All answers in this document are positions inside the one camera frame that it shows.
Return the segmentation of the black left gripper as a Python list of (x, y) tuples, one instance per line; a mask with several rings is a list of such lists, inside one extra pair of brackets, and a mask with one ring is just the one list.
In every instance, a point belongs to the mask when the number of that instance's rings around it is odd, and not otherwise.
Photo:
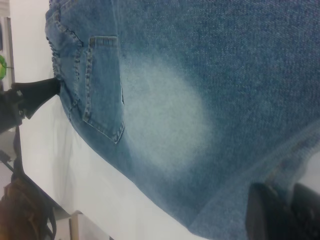
[(0, 133), (31, 119), (48, 100), (60, 94), (61, 83), (56, 78), (36, 82), (13, 83), (11, 89), (0, 93)]

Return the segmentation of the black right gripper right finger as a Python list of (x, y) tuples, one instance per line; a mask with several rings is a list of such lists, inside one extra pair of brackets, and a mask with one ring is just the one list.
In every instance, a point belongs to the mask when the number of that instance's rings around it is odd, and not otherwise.
[(291, 209), (299, 226), (310, 240), (320, 239), (320, 194), (297, 183), (293, 189)]

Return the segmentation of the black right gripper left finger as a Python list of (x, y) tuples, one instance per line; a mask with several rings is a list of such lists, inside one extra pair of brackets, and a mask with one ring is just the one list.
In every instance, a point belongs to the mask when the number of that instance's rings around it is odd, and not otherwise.
[(293, 213), (262, 183), (253, 183), (249, 188), (245, 229), (249, 240), (297, 239)]

